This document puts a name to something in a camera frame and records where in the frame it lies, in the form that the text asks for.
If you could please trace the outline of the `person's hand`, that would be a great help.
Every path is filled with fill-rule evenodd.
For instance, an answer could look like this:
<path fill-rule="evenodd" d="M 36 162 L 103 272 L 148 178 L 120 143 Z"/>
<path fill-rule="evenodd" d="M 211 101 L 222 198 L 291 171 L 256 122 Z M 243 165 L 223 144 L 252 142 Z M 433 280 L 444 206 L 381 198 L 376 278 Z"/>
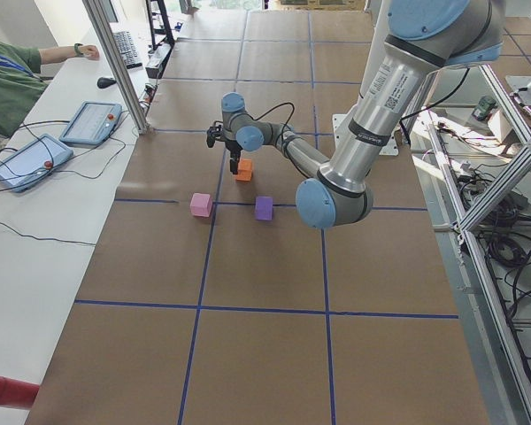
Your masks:
<path fill-rule="evenodd" d="M 95 45 L 82 45 L 79 47 L 79 51 L 81 52 L 82 56 L 88 60 L 100 59 L 100 53 Z"/>

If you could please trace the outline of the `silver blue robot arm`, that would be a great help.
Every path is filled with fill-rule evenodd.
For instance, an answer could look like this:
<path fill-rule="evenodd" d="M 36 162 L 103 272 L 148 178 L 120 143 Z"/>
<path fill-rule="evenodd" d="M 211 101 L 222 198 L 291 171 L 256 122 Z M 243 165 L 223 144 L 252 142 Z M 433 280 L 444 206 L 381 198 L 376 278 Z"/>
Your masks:
<path fill-rule="evenodd" d="M 445 67 L 470 67 L 496 60 L 503 45 L 504 1 L 393 1 L 384 57 L 367 92 L 345 121 L 343 139 L 327 158 L 287 124 L 253 118 L 241 95 L 221 99 L 222 120 L 206 142 L 223 142 L 236 174 L 242 151 L 275 147 L 305 177 L 296 190 L 304 223 L 326 229 L 364 219 L 373 207 L 366 176 L 421 84 Z"/>

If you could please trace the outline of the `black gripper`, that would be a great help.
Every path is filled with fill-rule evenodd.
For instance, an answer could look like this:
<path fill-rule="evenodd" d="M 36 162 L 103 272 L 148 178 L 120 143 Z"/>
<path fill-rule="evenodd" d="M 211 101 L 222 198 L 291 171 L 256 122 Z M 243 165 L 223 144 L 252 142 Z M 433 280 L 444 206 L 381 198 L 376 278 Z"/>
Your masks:
<path fill-rule="evenodd" d="M 242 147 L 236 140 L 227 139 L 225 141 L 227 150 L 229 151 L 229 170 L 231 174 L 238 174 L 238 166 L 242 153 Z"/>

